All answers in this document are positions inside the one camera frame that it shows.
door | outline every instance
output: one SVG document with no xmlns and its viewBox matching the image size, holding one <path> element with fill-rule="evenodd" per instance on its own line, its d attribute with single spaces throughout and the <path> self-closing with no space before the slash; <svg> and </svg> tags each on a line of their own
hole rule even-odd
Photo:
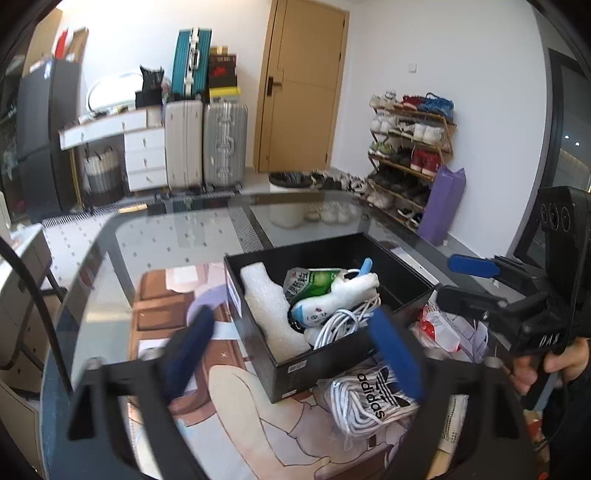
<svg viewBox="0 0 591 480">
<path fill-rule="evenodd" d="M 340 95 L 347 13 L 278 0 L 271 34 L 259 169 L 326 168 Z"/>
</svg>

silver suitcase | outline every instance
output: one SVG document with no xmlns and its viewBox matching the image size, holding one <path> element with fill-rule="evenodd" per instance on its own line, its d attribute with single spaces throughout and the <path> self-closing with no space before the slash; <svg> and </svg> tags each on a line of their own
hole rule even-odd
<svg viewBox="0 0 591 480">
<path fill-rule="evenodd" d="M 246 161 L 248 108 L 242 103 L 205 107 L 203 182 L 211 187 L 240 187 Z"/>
</svg>

wooden shoe rack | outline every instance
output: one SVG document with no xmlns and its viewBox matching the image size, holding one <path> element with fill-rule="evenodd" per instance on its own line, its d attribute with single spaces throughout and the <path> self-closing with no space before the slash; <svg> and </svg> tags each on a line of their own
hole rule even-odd
<svg viewBox="0 0 591 480">
<path fill-rule="evenodd" d="M 419 148 L 419 149 L 423 149 L 423 150 L 437 152 L 439 154 L 439 157 L 441 158 L 442 165 L 446 164 L 447 162 L 449 162 L 453 158 L 452 133 L 454 133 L 456 130 L 456 124 L 449 122 L 447 120 L 447 118 L 445 118 L 445 116 L 438 115 L 436 113 L 420 112 L 420 111 L 416 111 L 416 110 L 413 110 L 410 108 L 399 108 L 399 107 L 394 107 L 394 108 L 371 107 L 371 108 L 373 108 L 373 110 L 376 114 L 379 111 L 385 111 L 385 112 L 393 113 L 394 115 L 398 115 L 403 118 L 407 118 L 409 120 L 416 120 L 417 122 L 424 122 L 424 123 L 429 124 L 434 127 L 442 127 L 445 131 L 445 140 L 444 140 L 444 144 L 441 146 L 431 145 L 428 143 L 413 140 L 412 138 L 409 138 L 408 136 L 406 136 L 398 131 L 388 132 L 387 136 L 394 137 L 394 138 L 401 140 L 403 145 L 409 144 L 409 145 L 412 145 L 413 148 Z M 386 135 L 384 133 L 374 132 L 371 130 L 370 130 L 370 132 L 376 142 L 378 142 L 377 135 L 381 135 L 382 137 L 384 135 Z M 380 155 L 368 153 L 368 159 L 371 162 L 372 166 L 374 167 L 374 171 L 378 170 L 379 164 L 384 164 L 389 167 L 396 168 L 397 170 L 401 170 L 406 174 L 413 175 L 422 181 L 432 183 L 433 180 L 435 179 L 434 177 L 430 177 L 429 175 L 425 175 L 422 172 L 419 172 L 419 171 L 413 170 L 411 168 L 405 167 L 403 165 L 400 165 L 396 162 L 393 162 L 392 160 L 389 160 L 388 158 L 381 157 Z M 420 206 L 419 204 L 413 202 L 410 199 L 407 199 L 406 197 L 404 197 L 403 195 L 401 195 L 399 193 L 393 192 L 390 189 L 387 189 L 385 187 L 378 185 L 377 183 L 375 183 L 372 180 L 369 180 L 369 184 L 375 190 L 388 193 L 390 195 L 393 195 L 397 199 L 404 200 L 415 211 L 423 212 L 425 209 L 425 207 Z M 394 220 L 396 220 L 398 223 L 403 224 L 404 226 L 406 226 L 408 229 L 412 230 L 413 232 L 417 231 L 417 229 L 415 227 L 413 227 L 409 221 L 407 221 L 405 218 L 399 217 L 394 211 L 384 210 L 384 212 L 387 215 L 389 215 L 390 217 L 392 217 Z"/>
</svg>

human hand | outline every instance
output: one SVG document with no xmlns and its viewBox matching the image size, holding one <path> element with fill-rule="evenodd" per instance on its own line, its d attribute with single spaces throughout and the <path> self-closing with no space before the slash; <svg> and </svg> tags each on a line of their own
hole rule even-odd
<svg viewBox="0 0 591 480">
<path fill-rule="evenodd" d="M 544 358 L 544 370 L 548 373 L 563 371 L 567 382 L 583 373 L 589 363 L 589 343 L 586 338 L 577 337 L 561 355 L 548 353 Z M 513 360 L 513 373 L 509 375 L 515 389 L 525 395 L 538 380 L 538 373 L 531 367 L 531 357 L 522 356 Z"/>
</svg>

drawer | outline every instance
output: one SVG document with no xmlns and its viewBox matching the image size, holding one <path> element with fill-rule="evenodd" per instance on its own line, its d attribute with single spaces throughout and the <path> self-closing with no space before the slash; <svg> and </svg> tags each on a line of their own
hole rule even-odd
<svg viewBox="0 0 591 480">
<path fill-rule="evenodd" d="M 125 152 L 125 169 L 127 173 L 139 170 L 166 168 L 164 148 L 144 150 L 139 152 Z"/>
<path fill-rule="evenodd" d="M 37 284 L 39 284 L 43 277 L 43 266 L 39 262 L 35 251 L 29 247 L 21 258 Z M 20 327 L 27 307 L 33 300 L 24 282 L 14 270 L 10 272 L 2 288 L 0 301 L 6 309 L 8 316 Z"/>
<path fill-rule="evenodd" d="M 60 146 L 62 149 L 71 148 L 101 138 L 145 129 L 146 126 L 147 114 L 145 110 L 108 116 L 62 131 Z"/>
<path fill-rule="evenodd" d="M 167 185 L 166 168 L 128 173 L 127 182 L 129 183 L 129 190 L 131 192 L 165 187 Z"/>
<path fill-rule="evenodd" d="M 125 152 L 164 148 L 164 128 L 150 128 L 125 134 Z"/>
</svg>

